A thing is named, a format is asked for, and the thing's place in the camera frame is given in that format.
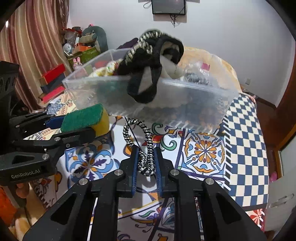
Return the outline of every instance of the black and white cord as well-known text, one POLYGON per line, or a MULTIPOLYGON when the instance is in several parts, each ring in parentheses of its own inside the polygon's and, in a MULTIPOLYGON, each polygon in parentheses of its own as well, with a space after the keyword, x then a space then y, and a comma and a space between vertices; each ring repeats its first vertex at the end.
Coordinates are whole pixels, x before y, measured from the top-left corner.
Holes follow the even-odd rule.
POLYGON ((147 154, 140 150, 139 153, 139 162, 138 162, 138 171, 147 176, 153 176, 155 174, 155 164, 154 164, 154 156, 153 156, 153 142, 151 133, 149 132, 147 126, 138 119, 131 119, 123 126, 123 137, 130 148, 133 148, 134 143, 131 140, 128 130, 131 125, 139 126, 145 134, 146 142, 147 142, 147 154))

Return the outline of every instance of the red box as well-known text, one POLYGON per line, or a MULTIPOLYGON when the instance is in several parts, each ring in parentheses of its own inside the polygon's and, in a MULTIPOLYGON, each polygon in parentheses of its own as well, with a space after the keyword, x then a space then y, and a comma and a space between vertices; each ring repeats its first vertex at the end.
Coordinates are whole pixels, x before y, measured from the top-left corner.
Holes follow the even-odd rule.
POLYGON ((53 81, 54 79, 56 79, 58 76, 60 76, 62 73, 64 73, 66 71, 66 68, 63 64, 58 65, 57 67, 55 67, 54 69, 48 71, 47 73, 45 73, 40 79, 40 85, 48 85, 51 81, 53 81))
POLYGON ((49 101, 51 101, 52 99, 56 98, 59 96, 59 94, 61 94, 62 92, 64 92, 65 87, 64 86, 60 86, 56 89, 54 89, 52 92, 48 93, 46 96, 44 96, 42 98, 43 103, 47 103, 49 101))

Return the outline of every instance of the striped curtain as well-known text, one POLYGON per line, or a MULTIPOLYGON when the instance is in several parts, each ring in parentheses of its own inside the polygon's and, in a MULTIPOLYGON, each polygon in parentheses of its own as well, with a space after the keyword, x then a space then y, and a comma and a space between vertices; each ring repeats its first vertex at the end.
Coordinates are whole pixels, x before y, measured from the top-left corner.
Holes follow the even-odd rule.
POLYGON ((62 49, 69 0, 26 0, 0 32, 0 60, 20 65, 16 94, 30 110, 40 109, 38 79, 59 64, 71 72, 62 49))

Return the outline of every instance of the sponge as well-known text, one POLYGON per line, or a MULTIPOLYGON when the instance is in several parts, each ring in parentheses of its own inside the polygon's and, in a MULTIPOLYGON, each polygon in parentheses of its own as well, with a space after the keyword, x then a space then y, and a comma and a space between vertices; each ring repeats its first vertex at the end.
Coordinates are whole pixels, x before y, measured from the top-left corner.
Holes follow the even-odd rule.
POLYGON ((91 127, 96 136, 102 136, 109 131, 109 116, 102 104, 87 107, 68 113, 62 123, 61 132, 74 131, 91 127))

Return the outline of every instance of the patterned bedsheet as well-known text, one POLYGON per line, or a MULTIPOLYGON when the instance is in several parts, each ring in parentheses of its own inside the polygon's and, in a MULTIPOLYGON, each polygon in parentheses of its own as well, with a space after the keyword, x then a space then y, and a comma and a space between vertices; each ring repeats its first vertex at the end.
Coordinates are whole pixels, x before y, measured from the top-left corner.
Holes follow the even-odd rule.
MULTIPOLYGON (((73 110, 74 103, 64 93, 47 111, 62 115, 73 110)), ((122 136, 126 121, 125 117, 110 116, 107 135, 87 146, 66 150, 57 163, 56 175, 33 182, 35 192, 46 208, 50 208, 80 178, 103 178, 130 156, 131 150, 122 136)), ((219 129, 214 134, 197 134, 155 123, 146 125, 153 134, 154 145, 161 148, 163 157, 171 160, 175 168, 198 180, 211 176, 264 229, 268 164, 256 105, 247 95, 241 94, 232 102, 220 125, 226 130, 223 137, 218 136, 219 129)), ((30 138, 49 139, 58 132, 59 129, 46 129, 30 138)), ((147 144, 140 128, 132 128, 130 134, 135 144, 145 151, 147 144)), ((203 234, 200 215, 199 221, 203 234)), ((138 175, 134 198, 119 200, 117 239, 173 241, 173 233, 173 199, 162 199, 157 195, 155 178, 138 175)))

